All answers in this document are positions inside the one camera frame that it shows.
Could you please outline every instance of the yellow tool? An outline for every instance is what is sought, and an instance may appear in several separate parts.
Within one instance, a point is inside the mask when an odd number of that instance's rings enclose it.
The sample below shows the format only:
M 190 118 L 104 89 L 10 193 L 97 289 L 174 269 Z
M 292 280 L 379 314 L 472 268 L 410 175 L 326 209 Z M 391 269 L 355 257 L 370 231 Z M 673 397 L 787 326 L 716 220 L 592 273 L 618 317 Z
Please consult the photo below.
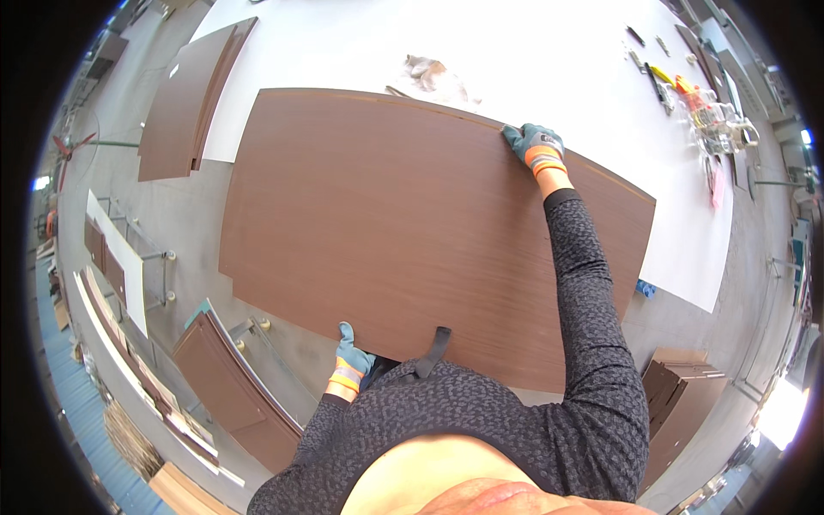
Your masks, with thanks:
M 669 85 L 670 85 L 670 86 L 672 86 L 673 88 L 675 87 L 675 81 L 673 81 L 673 80 L 669 77 L 669 75 L 667 75 L 666 73 L 664 73 L 664 72 L 661 70 L 661 68 L 659 68 L 659 67 L 657 67 L 657 66 L 650 66 L 650 67 L 649 67 L 649 69 L 650 69 L 650 70 L 652 70 L 652 72 L 655 74 L 655 77 L 658 77 L 659 79 L 661 79 L 662 81 L 666 82 L 667 84 L 669 84 Z

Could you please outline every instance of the brown wooden panel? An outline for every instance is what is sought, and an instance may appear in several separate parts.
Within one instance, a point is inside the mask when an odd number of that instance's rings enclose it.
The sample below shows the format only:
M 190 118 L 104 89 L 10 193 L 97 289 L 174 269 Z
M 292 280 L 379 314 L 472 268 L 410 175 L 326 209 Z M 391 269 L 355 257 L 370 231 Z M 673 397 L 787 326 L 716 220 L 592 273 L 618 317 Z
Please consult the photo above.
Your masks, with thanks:
M 112 289 L 115 290 L 115 295 L 117 295 L 117 298 L 120 299 L 124 307 L 128 308 L 128 306 L 126 306 L 126 276 L 123 272 L 123 267 L 117 262 L 117 259 L 111 253 L 108 246 L 104 248 L 103 256 L 103 266 L 105 268 L 103 274 L 105 275 L 105 279 L 109 281 Z
M 200 118 L 195 136 L 192 170 L 200 170 L 200 162 L 203 159 L 208 128 L 212 125 L 212 117 L 214 116 L 214 110 L 218 107 L 223 86 L 226 85 L 226 79 L 229 78 L 229 72 L 232 71 L 232 67 L 235 65 L 237 55 L 241 52 L 243 44 L 246 42 L 246 38 L 249 37 L 252 27 L 255 26 L 256 22 L 257 16 L 254 16 L 235 25 L 235 33 L 229 40 L 229 48 L 215 68 L 208 94 L 204 98 L 204 115 Z
M 232 438 L 273 474 L 285 469 L 295 457 L 301 437 L 280 419 L 265 419 L 230 433 Z
M 260 391 L 210 316 L 194 318 L 175 348 L 175 363 L 212 417 L 277 474 L 294 457 L 300 430 Z
M 88 216 L 86 216 L 86 224 L 83 232 L 86 248 L 89 250 L 89 254 L 91 254 L 91 262 L 95 264 L 98 270 L 104 273 L 105 236 L 103 236 L 103 233 L 95 221 Z
M 138 181 L 187 177 L 199 168 L 223 85 L 256 20 L 205 35 L 171 60 L 146 118 Z
M 149 486 L 178 515 L 236 515 L 167 461 Z
M 394 96 L 261 90 L 223 216 L 219 269 L 235 297 L 332 339 L 347 320 L 358 347 L 397 360 L 446 325 L 447 359 L 562 392 L 541 194 L 501 125 Z M 565 161 L 623 316 L 654 200 L 575 152 Z
M 665 405 L 662 408 L 659 406 L 661 409 L 657 410 L 656 414 L 653 414 L 653 406 L 650 405 L 649 460 L 639 495 L 645 492 L 681 454 L 726 387 L 726 377 L 707 377 L 703 373 L 705 371 L 714 371 L 714 368 L 706 363 L 673 365 L 653 361 L 650 363 L 650 369 L 644 374 L 644 389 L 647 391 L 648 399 L 652 394 L 649 388 L 658 384 L 654 381 L 654 376 L 666 378 L 664 392 L 671 394 L 663 396 Z M 650 372 L 653 373 L 653 377 L 648 378 Z

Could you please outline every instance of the long sleeve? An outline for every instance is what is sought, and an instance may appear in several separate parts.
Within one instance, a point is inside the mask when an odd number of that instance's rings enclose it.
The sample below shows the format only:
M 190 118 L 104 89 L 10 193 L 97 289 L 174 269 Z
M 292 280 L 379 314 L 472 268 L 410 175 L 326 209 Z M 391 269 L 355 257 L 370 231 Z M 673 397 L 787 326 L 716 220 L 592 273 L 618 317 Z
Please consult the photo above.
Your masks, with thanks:
M 575 190 L 544 202 L 566 359 L 560 405 L 533 409 L 557 448 L 558 467 L 583 485 L 569 494 L 634 501 L 649 447 L 641 378 L 621 334 L 612 277 L 589 213 Z
M 335 432 L 340 429 L 340 418 L 348 407 L 349 402 L 338 396 L 325 393 L 321 397 L 321 402 L 297 445 L 293 464 L 305 465 L 329 448 L 335 439 Z

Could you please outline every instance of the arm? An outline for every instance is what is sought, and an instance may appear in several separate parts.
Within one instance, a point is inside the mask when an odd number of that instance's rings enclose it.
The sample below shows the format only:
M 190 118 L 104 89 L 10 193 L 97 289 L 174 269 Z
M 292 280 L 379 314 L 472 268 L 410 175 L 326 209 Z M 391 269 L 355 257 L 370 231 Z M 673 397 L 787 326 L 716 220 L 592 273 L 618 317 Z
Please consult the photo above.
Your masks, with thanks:
M 375 363 L 374 354 L 354 346 L 354 331 L 348 322 L 340 322 L 340 344 L 335 351 L 335 371 L 303 431 L 293 463 L 305 464 L 326 449 L 335 437 L 340 417 L 360 392 L 360 382 Z
M 542 127 L 524 129 L 523 138 L 517 131 L 517 138 L 511 131 L 504 135 L 533 169 L 544 198 L 566 360 L 564 402 L 531 410 L 550 435 L 558 469 L 574 478 L 570 485 L 579 485 L 565 494 L 634 501 L 646 468 L 649 419 L 641 378 L 620 331 L 609 266 L 563 166 L 560 138 Z M 549 141 L 540 139 L 542 133 Z M 535 143 L 554 152 L 529 152 Z

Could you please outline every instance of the white board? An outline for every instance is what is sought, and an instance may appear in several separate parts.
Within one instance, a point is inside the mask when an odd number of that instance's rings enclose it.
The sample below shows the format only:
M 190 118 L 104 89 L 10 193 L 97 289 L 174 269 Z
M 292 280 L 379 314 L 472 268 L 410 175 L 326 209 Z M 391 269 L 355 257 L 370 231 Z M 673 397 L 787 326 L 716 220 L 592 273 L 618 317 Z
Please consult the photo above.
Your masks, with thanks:
M 123 269 L 126 287 L 126 312 L 140 332 L 143 333 L 143 336 L 148 338 L 146 304 L 143 298 L 143 260 L 129 245 L 126 238 L 120 234 L 120 231 L 117 230 L 115 223 L 111 221 L 91 190 L 89 190 L 86 201 L 86 214 L 97 223 L 101 233 L 105 236 L 105 243 L 111 254 L 117 260 L 120 268 Z
M 732 223 L 731 177 L 716 212 L 688 124 L 665 115 L 625 54 L 630 47 L 671 76 L 709 87 L 685 61 L 680 21 L 659 0 L 217 0 L 192 40 L 251 16 L 259 20 L 223 88 L 205 159 L 234 162 L 261 88 L 385 92 L 407 54 L 439 59 L 483 99 L 479 115 L 552 128 L 568 148 L 651 194 L 658 206 L 640 278 L 713 310 Z

